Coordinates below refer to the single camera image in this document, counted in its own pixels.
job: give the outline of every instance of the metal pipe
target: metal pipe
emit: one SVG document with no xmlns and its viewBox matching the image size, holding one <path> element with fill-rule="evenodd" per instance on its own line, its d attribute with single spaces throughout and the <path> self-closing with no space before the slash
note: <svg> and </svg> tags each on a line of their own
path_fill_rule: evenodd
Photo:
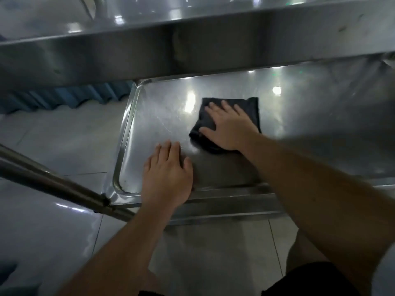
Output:
<svg viewBox="0 0 395 296">
<path fill-rule="evenodd" d="M 57 175 L 45 166 L 2 145 L 0 176 L 116 219 L 129 221 L 134 216 L 128 209 L 110 207 L 109 200 L 104 195 Z"/>
</svg>

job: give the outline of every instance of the tiled floor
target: tiled floor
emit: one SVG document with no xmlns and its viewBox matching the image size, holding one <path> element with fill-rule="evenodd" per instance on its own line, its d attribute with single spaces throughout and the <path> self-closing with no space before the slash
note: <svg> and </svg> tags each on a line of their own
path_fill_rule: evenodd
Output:
<svg viewBox="0 0 395 296">
<path fill-rule="evenodd" d="M 16 112 L 0 119 L 0 143 L 99 192 L 125 106 L 126 98 Z M 0 263 L 18 263 L 0 289 L 40 284 L 52 295 L 124 225 L 5 180 L 0 199 Z M 284 274 L 296 231 L 288 217 L 171 227 L 150 269 L 169 295 L 259 295 Z"/>
</svg>

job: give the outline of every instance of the leg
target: leg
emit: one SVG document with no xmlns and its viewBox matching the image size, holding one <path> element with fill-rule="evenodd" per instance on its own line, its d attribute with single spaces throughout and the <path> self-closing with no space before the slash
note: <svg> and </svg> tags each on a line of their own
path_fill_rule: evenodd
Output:
<svg viewBox="0 0 395 296">
<path fill-rule="evenodd" d="M 164 294 L 158 278 L 149 270 L 147 270 L 147 275 L 145 277 L 145 281 L 141 290 L 147 292 L 155 292 L 161 295 Z"/>
<path fill-rule="evenodd" d="M 328 261 L 326 256 L 299 230 L 288 253 L 286 273 L 308 263 Z"/>
</svg>

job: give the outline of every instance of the scratched metal surface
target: scratched metal surface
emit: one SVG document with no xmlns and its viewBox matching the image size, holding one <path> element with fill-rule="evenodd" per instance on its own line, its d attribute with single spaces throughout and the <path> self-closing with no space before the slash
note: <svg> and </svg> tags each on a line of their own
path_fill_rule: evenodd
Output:
<svg viewBox="0 0 395 296">
<path fill-rule="evenodd" d="M 191 199 L 263 193 L 264 181 L 241 155 L 212 155 L 191 143 L 203 97 L 258 97 L 265 135 L 353 175 L 392 176 L 393 79 L 387 65 L 362 58 L 143 82 L 128 106 L 130 127 L 113 174 L 118 198 L 109 197 L 113 204 L 139 202 L 144 161 L 166 139 L 180 141 L 182 154 L 192 159 Z"/>
</svg>

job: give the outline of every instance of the black cloth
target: black cloth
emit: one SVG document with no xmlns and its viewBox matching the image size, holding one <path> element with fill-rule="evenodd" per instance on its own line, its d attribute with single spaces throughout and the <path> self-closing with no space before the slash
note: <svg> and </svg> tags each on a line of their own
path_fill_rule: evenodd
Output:
<svg viewBox="0 0 395 296">
<path fill-rule="evenodd" d="M 189 136 L 193 142 L 198 144 L 202 149 L 212 153 L 212 154 L 221 154 L 227 152 L 223 148 L 220 148 L 215 143 L 211 142 L 208 138 L 206 138 L 203 134 L 199 132 L 200 127 L 207 127 L 209 129 L 215 130 L 215 123 L 211 119 L 210 115 L 205 111 L 204 107 L 208 106 L 210 102 L 213 102 L 218 107 L 222 108 L 221 101 L 223 99 L 214 99 L 209 97 L 204 97 L 201 102 L 201 106 L 199 109 L 199 119 L 197 120 L 195 126 L 192 128 Z M 254 125 L 261 133 L 261 128 L 259 125 L 259 109 L 258 109 L 258 98 L 250 97 L 249 99 L 225 99 L 230 106 L 234 106 L 238 104 L 241 109 L 250 117 Z"/>
<path fill-rule="evenodd" d="M 360 296 L 357 289 L 330 262 L 310 263 L 295 268 L 269 289 L 262 291 L 262 296 L 339 294 Z"/>
</svg>

